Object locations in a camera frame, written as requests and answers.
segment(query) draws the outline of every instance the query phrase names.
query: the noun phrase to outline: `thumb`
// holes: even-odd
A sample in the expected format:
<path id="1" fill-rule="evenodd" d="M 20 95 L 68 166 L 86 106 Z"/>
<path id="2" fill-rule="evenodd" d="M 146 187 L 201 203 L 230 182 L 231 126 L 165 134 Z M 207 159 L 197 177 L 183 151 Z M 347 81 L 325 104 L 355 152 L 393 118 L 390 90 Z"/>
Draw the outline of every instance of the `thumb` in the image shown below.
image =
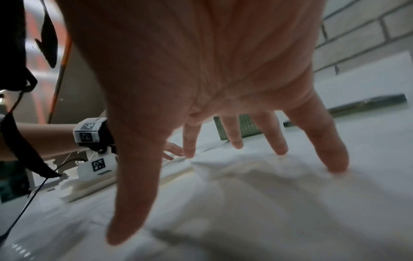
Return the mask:
<path id="1" fill-rule="evenodd" d="M 125 125 L 119 128 L 118 120 L 110 115 L 108 122 L 119 157 L 115 215 L 107 241 L 119 245 L 142 227 L 151 210 L 157 195 L 163 147 L 169 135 L 131 130 Z"/>

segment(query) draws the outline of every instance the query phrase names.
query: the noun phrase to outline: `palm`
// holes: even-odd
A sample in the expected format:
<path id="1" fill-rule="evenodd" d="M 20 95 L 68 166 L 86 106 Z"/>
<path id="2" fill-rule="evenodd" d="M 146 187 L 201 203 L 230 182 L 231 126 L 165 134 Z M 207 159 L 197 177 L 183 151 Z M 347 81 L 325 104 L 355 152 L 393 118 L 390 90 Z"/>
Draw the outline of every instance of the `palm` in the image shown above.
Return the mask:
<path id="1" fill-rule="evenodd" d="M 109 242 L 120 243 L 142 226 L 172 131 L 184 125 L 184 154 L 192 157 L 201 123 L 213 115 L 241 148 L 237 115 L 250 114 L 284 154 L 273 113 L 283 110 L 329 170 L 346 169 L 345 146 L 312 87 L 323 0 L 111 2 L 99 14 L 84 3 L 60 4 L 104 88 L 120 155 Z M 79 16 L 85 12 L 93 15 Z"/>

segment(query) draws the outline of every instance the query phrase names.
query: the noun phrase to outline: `black strap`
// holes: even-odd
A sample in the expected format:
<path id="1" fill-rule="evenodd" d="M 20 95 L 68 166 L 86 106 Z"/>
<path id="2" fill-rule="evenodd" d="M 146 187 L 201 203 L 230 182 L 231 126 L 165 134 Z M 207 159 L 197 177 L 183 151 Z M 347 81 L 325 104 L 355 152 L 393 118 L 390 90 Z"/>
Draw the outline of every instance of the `black strap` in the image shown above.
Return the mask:
<path id="1" fill-rule="evenodd" d="M 61 176 L 49 168 L 30 143 L 20 134 L 13 117 L 13 112 L 9 112 L 3 118 L 0 123 L 0 129 L 5 143 L 23 166 L 44 178 L 57 178 Z"/>

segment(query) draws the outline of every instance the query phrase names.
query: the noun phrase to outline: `white table surface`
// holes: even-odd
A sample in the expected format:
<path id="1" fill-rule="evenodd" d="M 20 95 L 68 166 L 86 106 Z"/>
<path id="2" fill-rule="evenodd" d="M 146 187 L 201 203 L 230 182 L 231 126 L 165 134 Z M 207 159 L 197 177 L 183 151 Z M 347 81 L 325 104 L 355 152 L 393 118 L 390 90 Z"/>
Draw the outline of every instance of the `white table surface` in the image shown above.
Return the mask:
<path id="1" fill-rule="evenodd" d="M 327 107 L 393 93 L 413 101 L 412 61 L 396 55 L 316 89 Z M 44 193 L 0 260 L 412 260 L 412 105 L 336 122 L 351 157 L 340 178 L 297 128 L 283 130 L 284 157 L 258 135 L 242 150 L 197 155 L 194 171 L 161 186 L 144 227 L 118 247 L 104 238 L 114 187 L 65 205 L 57 191 Z"/>

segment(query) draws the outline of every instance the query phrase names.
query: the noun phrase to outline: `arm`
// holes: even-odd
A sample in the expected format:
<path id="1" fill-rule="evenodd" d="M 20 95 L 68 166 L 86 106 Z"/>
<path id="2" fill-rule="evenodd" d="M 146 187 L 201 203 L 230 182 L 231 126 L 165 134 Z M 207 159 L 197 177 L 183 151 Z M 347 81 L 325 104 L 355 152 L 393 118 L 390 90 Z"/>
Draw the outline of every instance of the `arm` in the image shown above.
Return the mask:
<path id="1" fill-rule="evenodd" d="M 73 138 L 76 124 L 33 124 L 17 123 L 23 137 L 33 146 L 42 158 L 53 157 L 69 152 L 85 150 Z M 13 152 L 7 147 L 0 133 L 0 160 L 16 160 Z"/>

